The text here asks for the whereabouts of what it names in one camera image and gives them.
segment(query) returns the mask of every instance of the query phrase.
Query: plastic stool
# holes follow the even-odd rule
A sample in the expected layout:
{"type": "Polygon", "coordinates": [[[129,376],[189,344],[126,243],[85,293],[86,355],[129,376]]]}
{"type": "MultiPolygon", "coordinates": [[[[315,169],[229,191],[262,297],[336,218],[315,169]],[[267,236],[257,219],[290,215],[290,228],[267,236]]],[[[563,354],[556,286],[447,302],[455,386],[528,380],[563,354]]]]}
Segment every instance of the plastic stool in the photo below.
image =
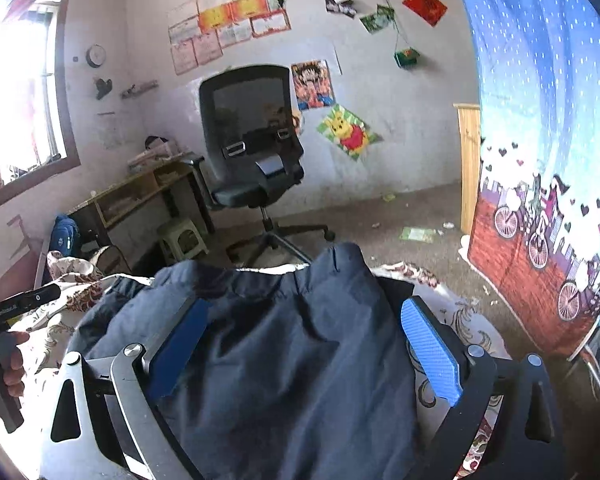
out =
{"type": "Polygon", "coordinates": [[[174,218],[158,227],[160,248],[168,264],[209,254],[196,225],[189,218],[174,218]]]}

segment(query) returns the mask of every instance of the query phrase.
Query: chair base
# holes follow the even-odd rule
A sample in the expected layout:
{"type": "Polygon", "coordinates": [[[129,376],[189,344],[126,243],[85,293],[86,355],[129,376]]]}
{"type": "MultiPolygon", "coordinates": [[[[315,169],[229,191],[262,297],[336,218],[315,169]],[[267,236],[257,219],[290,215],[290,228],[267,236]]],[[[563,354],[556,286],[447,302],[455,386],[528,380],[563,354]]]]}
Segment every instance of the chair base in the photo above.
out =
{"type": "Polygon", "coordinates": [[[251,252],[249,257],[244,262],[245,267],[253,267],[256,263],[256,260],[262,256],[262,253],[267,250],[267,248],[277,249],[279,247],[284,249],[287,253],[292,254],[302,262],[310,264],[312,262],[311,257],[306,253],[303,253],[300,248],[287,240],[287,236],[309,233],[313,231],[322,231],[325,240],[328,242],[333,242],[335,240],[335,233],[330,231],[329,227],[325,224],[290,225],[280,227],[269,218],[264,208],[261,208],[261,210],[262,223],[265,231],[257,236],[240,240],[239,242],[228,246],[226,248],[226,254],[233,263],[240,261],[240,258],[237,256],[235,251],[248,245],[256,245],[256,248],[251,252]]]}

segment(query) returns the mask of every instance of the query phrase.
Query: chair seat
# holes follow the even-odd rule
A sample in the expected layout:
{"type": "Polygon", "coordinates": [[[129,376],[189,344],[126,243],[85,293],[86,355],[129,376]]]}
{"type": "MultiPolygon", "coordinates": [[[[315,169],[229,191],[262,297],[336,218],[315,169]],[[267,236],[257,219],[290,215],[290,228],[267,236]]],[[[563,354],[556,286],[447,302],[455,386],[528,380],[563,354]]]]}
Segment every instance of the chair seat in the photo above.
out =
{"type": "Polygon", "coordinates": [[[211,196],[225,207],[258,207],[267,201],[265,190],[256,182],[228,184],[213,190],[211,196]]]}

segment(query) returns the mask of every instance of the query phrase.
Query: floor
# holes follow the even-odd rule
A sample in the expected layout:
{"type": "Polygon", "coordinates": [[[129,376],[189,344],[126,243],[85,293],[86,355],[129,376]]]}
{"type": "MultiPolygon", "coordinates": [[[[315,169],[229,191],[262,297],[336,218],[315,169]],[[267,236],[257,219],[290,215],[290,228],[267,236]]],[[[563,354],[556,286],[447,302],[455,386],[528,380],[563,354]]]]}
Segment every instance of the floor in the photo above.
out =
{"type": "MultiPolygon", "coordinates": [[[[326,223],[336,233],[336,242],[352,241],[359,245],[370,267],[403,260],[426,267],[456,294],[475,303],[476,309],[503,336],[509,354],[514,359],[523,358],[537,349],[489,284],[458,255],[463,234],[458,228],[460,209],[460,185],[451,184],[399,194],[390,202],[378,197],[276,218],[276,221],[280,225],[326,223]],[[445,222],[452,222],[456,227],[445,229],[445,222]],[[405,226],[433,228],[441,230],[443,235],[431,244],[403,241],[398,237],[405,226]]],[[[230,265],[224,247],[261,230],[259,222],[219,230],[218,235],[210,239],[211,254],[206,259],[220,266],[230,265]]],[[[312,256],[327,244],[321,232],[296,235],[290,240],[312,256]]],[[[248,254],[250,249],[247,248],[241,255],[248,254]]],[[[267,250],[258,266],[272,267],[294,261],[282,250],[267,250]]],[[[561,358],[543,357],[563,416],[567,478],[589,478],[593,474],[600,478],[600,402],[593,396],[588,373],[580,364],[565,380],[570,364],[561,358]]]]}

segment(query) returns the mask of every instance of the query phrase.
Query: office chair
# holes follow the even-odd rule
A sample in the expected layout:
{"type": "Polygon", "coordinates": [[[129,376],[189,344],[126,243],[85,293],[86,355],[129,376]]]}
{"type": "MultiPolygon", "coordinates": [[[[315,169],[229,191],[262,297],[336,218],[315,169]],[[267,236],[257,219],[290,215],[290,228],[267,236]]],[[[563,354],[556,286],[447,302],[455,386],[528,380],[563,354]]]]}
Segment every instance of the office chair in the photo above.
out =
{"type": "Polygon", "coordinates": [[[211,209],[260,208],[264,232],[226,248],[232,262],[236,251],[255,244],[244,261],[253,267],[268,248],[286,250],[299,260],[311,258],[286,239],[289,235],[322,231],[331,242],[335,234],[324,224],[279,226],[267,206],[300,184],[304,153],[293,126],[289,69],[275,65],[237,68],[200,85],[200,115],[211,168],[220,184],[202,193],[211,209]]]}

